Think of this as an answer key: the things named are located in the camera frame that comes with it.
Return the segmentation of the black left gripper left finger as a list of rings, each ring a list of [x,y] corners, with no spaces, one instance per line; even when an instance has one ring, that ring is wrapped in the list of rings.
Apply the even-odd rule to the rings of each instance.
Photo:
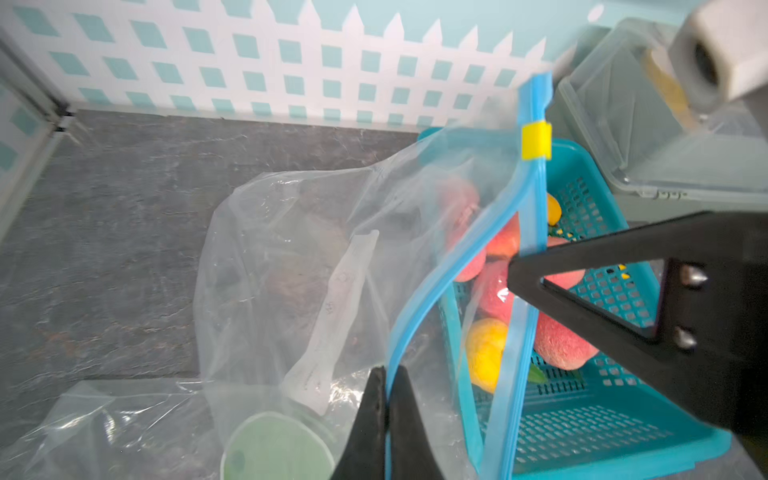
[[[386,473],[386,370],[371,370],[345,449],[331,480],[382,480]]]

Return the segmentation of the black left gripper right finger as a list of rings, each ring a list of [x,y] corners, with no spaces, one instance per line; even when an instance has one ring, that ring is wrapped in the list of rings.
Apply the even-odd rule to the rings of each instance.
[[[399,366],[389,396],[390,478],[443,479],[421,419],[407,369]]]

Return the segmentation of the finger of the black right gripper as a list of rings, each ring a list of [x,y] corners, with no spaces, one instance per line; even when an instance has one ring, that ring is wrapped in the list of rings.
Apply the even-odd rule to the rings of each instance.
[[[635,327],[557,273],[661,260],[655,323]],[[767,217],[702,212],[514,259],[508,286],[701,421],[767,432]]]

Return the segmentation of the yellow peach with leaf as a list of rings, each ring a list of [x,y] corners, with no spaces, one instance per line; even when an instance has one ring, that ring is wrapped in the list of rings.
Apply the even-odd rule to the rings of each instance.
[[[495,317],[473,322],[465,348],[471,383],[493,395],[501,373],[508,324]]]

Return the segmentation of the clear blue zipper bag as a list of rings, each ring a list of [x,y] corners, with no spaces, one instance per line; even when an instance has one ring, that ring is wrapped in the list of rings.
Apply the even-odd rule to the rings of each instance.
[[[215,210],[200,260],[194,320],[206,399],[223,441],[225,479],[330,479],[371,370],[409,374],[443,479],[507,479],[513,471],[537,310],[515,297],[480,466],[458,411],[465,343],[485,315],[473,280],[455,282],[519,214],[508,262],[548,244],[545,111],[539,74],[492,99],[465,125],[426,131],[390,158],[339,171],[263,174]],[[440,180],[471,182],[474,220],[453,247]],[[436,303],[471,287],[459,348],[446,348]]]

